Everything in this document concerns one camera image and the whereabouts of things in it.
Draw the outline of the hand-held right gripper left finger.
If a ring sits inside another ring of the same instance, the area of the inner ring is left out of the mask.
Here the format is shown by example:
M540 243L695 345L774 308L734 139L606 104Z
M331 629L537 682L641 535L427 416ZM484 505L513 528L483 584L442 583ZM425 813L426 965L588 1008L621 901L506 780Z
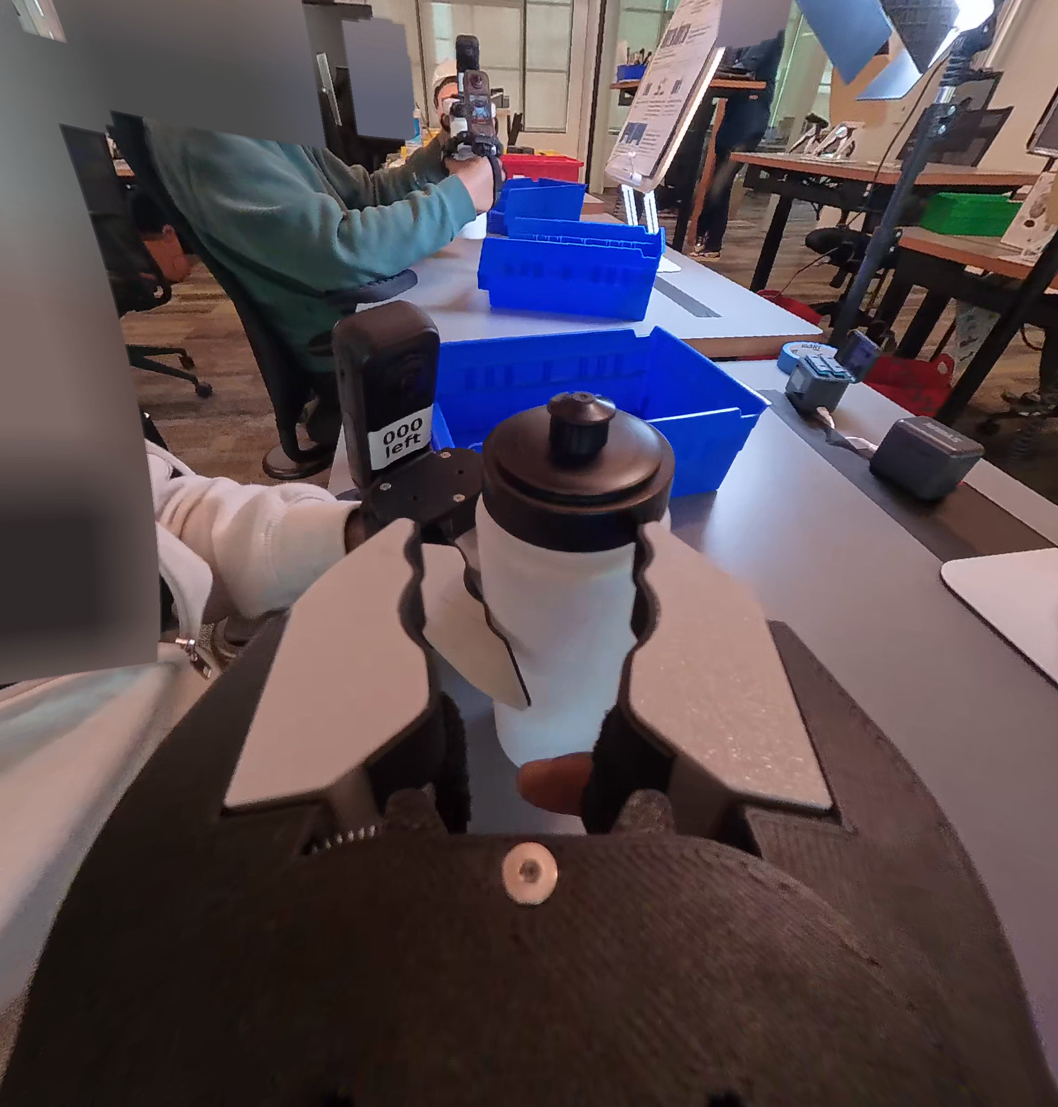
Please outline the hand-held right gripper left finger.
M440 823L471 819L468 742L424 635L416 524L348 554L286 619L224 796L228 816L311 807L354 835L400 792L431 789Z

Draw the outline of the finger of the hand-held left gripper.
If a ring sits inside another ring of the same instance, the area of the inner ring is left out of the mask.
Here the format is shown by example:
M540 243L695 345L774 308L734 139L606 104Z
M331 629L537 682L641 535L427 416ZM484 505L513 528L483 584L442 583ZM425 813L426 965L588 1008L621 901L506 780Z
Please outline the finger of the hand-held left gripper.
M423 544L425 638L474 687L514 710L531 699L514 651L485 604L481 575L459 546Z

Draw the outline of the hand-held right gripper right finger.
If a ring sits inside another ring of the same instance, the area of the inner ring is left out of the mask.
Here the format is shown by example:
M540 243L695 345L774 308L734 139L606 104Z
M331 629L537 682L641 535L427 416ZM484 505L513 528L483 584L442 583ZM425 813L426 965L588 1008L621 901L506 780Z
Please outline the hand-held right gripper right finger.
M637 532L634 582L636 642L592 754L587 831L610 831L637 792L666 796L689 837L730 837L745 809L832 816L755 596L661 523Z

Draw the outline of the white plastic bottle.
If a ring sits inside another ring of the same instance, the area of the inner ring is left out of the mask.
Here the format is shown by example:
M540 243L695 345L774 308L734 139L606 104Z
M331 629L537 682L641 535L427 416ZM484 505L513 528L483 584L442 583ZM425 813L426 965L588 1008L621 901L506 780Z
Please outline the white plastic bottle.
M515 766L592 751L635 645L636 547L571 552L526 544L477 508L485 604L514 652L530 705L494 705Z

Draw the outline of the black bottle lid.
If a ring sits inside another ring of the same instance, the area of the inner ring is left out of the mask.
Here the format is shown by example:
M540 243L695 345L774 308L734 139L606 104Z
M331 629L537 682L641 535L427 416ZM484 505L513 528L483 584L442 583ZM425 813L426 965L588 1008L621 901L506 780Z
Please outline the black bottle lid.
M554 395L496 425L483 443L483 506L523 544L590 554L636 540L662 519L675 477L668 439L609 399Z

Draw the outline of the blue plastic bin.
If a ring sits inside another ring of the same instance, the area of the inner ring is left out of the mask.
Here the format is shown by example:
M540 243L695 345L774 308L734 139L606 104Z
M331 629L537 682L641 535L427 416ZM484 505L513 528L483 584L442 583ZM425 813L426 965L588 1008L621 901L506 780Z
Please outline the blue plastic bin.
M497 423L588 391L644 420L675 454L673 496L716 492L768 401L657 327L442 342L434 445L481 451Z
M487 214L487 235L507 237L510 219L580 221L587 186L549 178L515 177L504 182Z
M490 307L639 322L665 250L665 234L615 224L510 217L481 246L479 288Z

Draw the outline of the another person's forearm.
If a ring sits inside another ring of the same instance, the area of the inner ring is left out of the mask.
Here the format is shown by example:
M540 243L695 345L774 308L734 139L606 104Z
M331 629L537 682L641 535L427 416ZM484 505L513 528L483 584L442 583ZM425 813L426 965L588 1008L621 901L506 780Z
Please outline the another person's forearm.
M437 254L479 216L461 182L445 165L439 139L400 166L361 175L338 232L357 258L372 257L387 271Z

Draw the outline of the person's left forearm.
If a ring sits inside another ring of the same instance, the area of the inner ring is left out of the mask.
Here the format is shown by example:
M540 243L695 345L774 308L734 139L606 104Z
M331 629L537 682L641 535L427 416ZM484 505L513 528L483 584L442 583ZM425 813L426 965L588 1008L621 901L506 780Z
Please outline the person's left forearm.
M309 484L204 477L169 451L145 449L160 578L183 637L225 615L286 609L345 556L355 503Z

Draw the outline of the person's right hand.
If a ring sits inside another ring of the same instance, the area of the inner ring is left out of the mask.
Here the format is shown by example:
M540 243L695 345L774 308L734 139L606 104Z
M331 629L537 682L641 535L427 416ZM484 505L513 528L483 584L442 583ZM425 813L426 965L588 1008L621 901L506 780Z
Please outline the person's right hand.
M591 780L591 753L573 753L526 763L517 772L517 792L538 809L581 817L583 796Z

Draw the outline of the black office chair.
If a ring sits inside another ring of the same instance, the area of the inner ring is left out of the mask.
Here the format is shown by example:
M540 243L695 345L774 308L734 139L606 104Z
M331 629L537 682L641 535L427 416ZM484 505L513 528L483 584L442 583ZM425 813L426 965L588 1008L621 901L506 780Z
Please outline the black office chair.
M342 430L338 374L334 368L333 332L342 319L357 312L357 306L376 300L378 296L400 293L400 284L416 283L412 267L395 277L376 281L365 288L326 293L326 302L335 306L341 313L332 332L317 337L310 342L314 356L331 356L333 368L329 373L307 372L299 363L293 350L276 332L263 310L247 293L234 275L208 254L204 245L191 232L190 227L176 209L170 196L164 189L157 167L152 161L144 123L126 113L112 115L112 135L137 182L145 193L160 207L160 211L172 219L176 230L186 234L195 254L203 260L224 292L230 297L243 325L243 333L253 352L255 362L264 381L264 387L274 411L274 424L280 438L280 447L267 454L264 470L281 479L298 479L307 473L326 468L326 454L338 444L338 433Z
M848 225L818 227L808 232L803 245L837 271L829 284L843 289L854 278L865 258L872 235Z
M191 261L176 230L164 225L157 231L141 231L131 207L128 182L117 172L106 135L65 124L61 132L118 318L167 304L172 286L180 284L191 272Z

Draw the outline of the red plastic bin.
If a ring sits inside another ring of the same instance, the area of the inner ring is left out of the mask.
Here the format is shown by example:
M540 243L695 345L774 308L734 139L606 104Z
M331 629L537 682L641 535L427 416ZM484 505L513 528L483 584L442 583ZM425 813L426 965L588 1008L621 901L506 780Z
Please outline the red plastic bin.
M562 155L512 153L504 154L501 161L504 170L509 178L582 183L583 161L571 159Z

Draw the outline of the dark grey box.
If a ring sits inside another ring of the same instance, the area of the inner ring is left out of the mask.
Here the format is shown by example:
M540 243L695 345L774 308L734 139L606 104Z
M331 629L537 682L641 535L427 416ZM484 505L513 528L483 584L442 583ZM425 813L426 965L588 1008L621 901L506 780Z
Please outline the dark grey box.
M977 439L929 416L909 416L886 431L868 468L917 501L937 503L955 492L984 454Z

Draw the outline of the grey battery charger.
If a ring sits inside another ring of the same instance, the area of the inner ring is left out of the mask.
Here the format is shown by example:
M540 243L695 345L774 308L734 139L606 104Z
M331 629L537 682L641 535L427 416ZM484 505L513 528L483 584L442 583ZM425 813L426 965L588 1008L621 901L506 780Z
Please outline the grey battery charger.
M785 396L801 414L818 408L834 411L848 387L864 381L881 353L881 348L860 330L852 331L836 349L834 359L803 356L787 375Z

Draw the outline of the red bag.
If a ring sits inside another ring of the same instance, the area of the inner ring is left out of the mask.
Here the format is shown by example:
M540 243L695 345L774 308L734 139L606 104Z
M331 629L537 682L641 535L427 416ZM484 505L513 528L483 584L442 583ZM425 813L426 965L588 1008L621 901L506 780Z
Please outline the red bag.
M948 353L933 360L880 354L864 383L915 416L935 416L950 399L954 369Z

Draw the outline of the printed instruction sheet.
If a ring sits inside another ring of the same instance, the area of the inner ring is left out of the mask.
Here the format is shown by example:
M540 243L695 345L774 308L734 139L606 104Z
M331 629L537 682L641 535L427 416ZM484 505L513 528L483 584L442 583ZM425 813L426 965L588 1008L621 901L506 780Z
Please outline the printed instruction sheet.
M720 1L682 1L637 87L606 159L608 183L642 193L665 177L724 54Z

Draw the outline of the wooden desk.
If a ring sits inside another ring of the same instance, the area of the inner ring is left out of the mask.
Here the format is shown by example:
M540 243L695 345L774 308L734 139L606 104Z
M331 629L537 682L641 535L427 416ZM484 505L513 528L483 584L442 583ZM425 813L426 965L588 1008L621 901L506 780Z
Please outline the wooden desk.
M994 284L992 279L1025 280L1034 257L995 238L951 237L909 228L895 246L893 262L891 284L874 320L885 330L894 330L909 294L924 290L922 304L896 345L898 356L916 359L951 302L964 301L1003 314L1009 290ZM1029 310L1025 323L1040 327L1051 344L1051 351L1041 355L1041 371L1058 372L1058 273Z
M763 152L737 152L732 155L732 161L746 168L744 187L778 198L753 275L753 292L768 287L795 201L807 201L839 213L864 214L865 229L873 231L901 177L901 166L896 164L880 165L865 161L807 159L791 154ZM1038 175L1038 172L1030 170L981 170L929 164L917 174L913 199L906 201L906 209L911 210L914 204L923 205L937 193L1015 195L1019 189L1033 186Z

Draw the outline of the black light stand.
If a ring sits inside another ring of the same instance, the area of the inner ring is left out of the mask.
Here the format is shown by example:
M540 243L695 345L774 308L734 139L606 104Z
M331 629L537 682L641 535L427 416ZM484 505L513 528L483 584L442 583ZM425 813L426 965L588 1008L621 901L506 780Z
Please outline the black light stand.
M896 242L899 217L906 207L910 196L913 195L917 176L929 165L929 155L931 155L933 144L950 128L951 120L955 116L951 99L967 72L969 61L977 51L981 39L981 30L963 31L951 46L946 68L940 77L935 100L923 114L923 118L917 122L913 151L909 154L907 159L903 161L898 184L886 203L881 221L868 242L864 258L855 272L853 283L846 293L843 307L832 327L830 342L836 348L842 346L846 338L854 329L869 284L879 271L886 254Z

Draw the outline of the green crate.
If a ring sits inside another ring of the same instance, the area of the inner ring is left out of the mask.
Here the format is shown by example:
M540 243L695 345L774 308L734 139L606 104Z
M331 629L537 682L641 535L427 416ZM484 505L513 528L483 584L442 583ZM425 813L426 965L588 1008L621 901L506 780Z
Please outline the green crate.
M917 227L943 236L1003 237L1021 210L1008 195L940 192L926 201Z

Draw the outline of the white printed box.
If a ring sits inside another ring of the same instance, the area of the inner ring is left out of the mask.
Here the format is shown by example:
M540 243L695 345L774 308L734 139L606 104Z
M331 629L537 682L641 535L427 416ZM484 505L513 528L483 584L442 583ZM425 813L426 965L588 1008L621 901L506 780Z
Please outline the white printed box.
M1000 237L1003 247L1021 261L1036 261L1058 230L1058 208L1052 203L1057 198L1056 180L1057 170L1039 175Z

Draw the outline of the white light panel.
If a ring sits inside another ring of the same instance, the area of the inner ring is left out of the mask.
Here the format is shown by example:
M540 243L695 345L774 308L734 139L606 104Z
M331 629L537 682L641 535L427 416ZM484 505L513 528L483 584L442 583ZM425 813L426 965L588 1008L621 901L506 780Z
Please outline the white light panel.
M846 85L898 37L898 53L855 95L861 102L904 99L937 72L938 102L968 76L969 63L990 46L992 1L798 1L803 20Z

